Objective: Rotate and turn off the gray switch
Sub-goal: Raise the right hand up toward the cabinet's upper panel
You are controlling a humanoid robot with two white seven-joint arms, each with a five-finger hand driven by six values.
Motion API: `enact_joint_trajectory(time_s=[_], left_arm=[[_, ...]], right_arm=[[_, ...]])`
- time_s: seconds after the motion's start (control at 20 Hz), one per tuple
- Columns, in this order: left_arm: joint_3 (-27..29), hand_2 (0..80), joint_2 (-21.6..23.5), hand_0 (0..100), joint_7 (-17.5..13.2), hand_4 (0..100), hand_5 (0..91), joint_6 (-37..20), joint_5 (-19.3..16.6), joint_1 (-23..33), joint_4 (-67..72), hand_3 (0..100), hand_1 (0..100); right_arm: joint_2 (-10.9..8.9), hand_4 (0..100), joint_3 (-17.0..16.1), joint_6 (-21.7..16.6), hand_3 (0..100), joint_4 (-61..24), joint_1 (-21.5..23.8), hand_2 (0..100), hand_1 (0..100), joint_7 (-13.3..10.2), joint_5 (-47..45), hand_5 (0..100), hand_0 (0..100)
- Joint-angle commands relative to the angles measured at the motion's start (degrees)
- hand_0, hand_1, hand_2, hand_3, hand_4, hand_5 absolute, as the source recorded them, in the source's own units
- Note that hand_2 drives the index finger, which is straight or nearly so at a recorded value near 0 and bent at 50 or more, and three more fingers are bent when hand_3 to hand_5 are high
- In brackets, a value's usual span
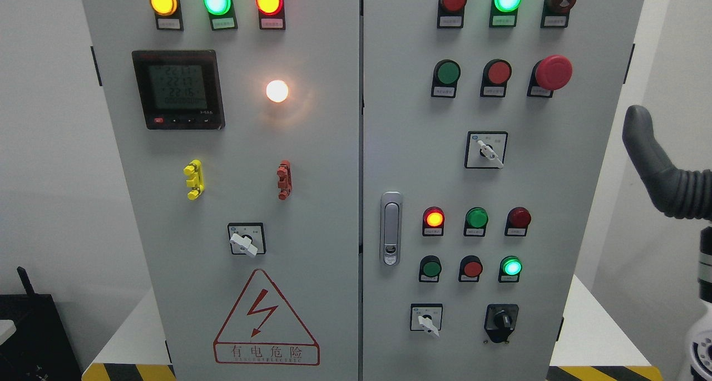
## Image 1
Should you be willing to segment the dark grey robotic hand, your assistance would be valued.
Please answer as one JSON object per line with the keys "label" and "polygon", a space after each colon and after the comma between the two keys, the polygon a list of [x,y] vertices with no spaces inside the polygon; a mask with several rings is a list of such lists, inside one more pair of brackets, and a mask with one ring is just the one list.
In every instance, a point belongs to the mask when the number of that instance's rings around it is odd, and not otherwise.
{"label": "dark grey robotic hand", "polygon": [[626,110],[621,138],[655,208],[675,219],[711,219],[711,171],[677,168],[654,137],[648,109]]}

